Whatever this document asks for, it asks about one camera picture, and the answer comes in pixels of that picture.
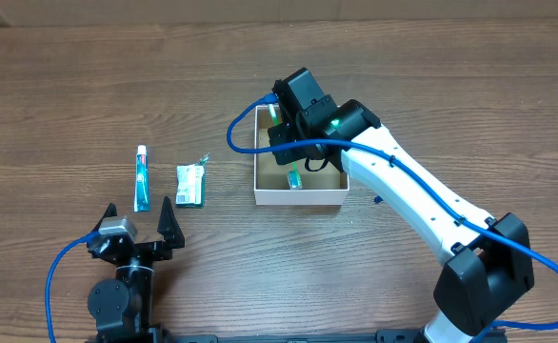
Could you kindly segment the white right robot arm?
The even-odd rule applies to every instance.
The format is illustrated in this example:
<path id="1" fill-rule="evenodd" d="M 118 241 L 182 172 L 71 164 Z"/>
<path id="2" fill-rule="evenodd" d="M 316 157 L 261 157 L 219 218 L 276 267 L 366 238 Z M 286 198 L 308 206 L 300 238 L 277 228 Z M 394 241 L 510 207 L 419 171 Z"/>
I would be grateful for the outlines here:
<path id="1" fill-rule="evenodd" d="M 280 165 L 331 164 L 376 192 L 427 244 L 442 270 L 437 314 L 426 342 L 471 342 L 534 284 L 528 229 L 512 213 L 496 219 L 450 190 L 405 152 L 380 118 L 357 100 L 337 105 L 310 71 L 277 80 L 281 112 L 269 129 Z"/>

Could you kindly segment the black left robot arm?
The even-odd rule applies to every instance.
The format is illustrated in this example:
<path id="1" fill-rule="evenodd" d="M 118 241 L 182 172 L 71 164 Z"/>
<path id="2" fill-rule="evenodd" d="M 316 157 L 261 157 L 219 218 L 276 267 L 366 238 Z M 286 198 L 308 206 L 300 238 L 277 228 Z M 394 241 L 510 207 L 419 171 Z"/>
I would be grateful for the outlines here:
<path id="1" fill-rule="evenodd" d="M 173 342 L 161 324 L 151 322 L 153 264 L 172 259 L 185 246 L 185 236 L 175 218 L 171 200 L 163 199 L 157 232 L 160 240 L 138 243 L 137 230 L 109 204 L 87 242 L 93 258 L 115 267 L 115 276 L 94 285 L 88 310 L 95 319 L 97 342 Z"/>

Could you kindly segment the green toothbrush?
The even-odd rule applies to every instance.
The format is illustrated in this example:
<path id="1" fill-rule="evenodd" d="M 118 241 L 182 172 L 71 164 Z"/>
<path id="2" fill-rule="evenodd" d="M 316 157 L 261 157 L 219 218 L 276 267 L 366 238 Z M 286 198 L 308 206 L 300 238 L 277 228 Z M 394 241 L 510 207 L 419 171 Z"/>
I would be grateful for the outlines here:
<path id="1" fill-rule="evenodd" d="M 279 124 L 278 116 L 273 104 L 268 104 L 269 115 L 274 126 Z M 287 173 L 289 188 L 291 190 L 301 190 L 303 188 L 302 178 L 296 162 L 292 163 L 291 170 Z"/>

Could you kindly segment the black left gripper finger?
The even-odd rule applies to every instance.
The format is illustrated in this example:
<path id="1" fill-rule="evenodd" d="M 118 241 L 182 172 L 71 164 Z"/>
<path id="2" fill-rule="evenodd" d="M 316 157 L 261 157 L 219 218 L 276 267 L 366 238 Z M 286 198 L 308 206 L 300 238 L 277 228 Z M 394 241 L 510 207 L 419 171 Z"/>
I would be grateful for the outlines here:
<path id="1" fill-rule="evenodd" d="M 109 203 L 107 206 L 104 214 L 102 215 L 101 219 L 98 222 L 98 229 L 101 229 L 102 224 L 106 218 L 116 217 L 117 216 L 117 208 L 113 203 Z"/>
<path id="2" fill-rule="evenodd" d="M 172 248 L 184 248 L 185 236 L 175 218 L 170 199 L 165 196 L 159 217 L 157 232 Z"/>

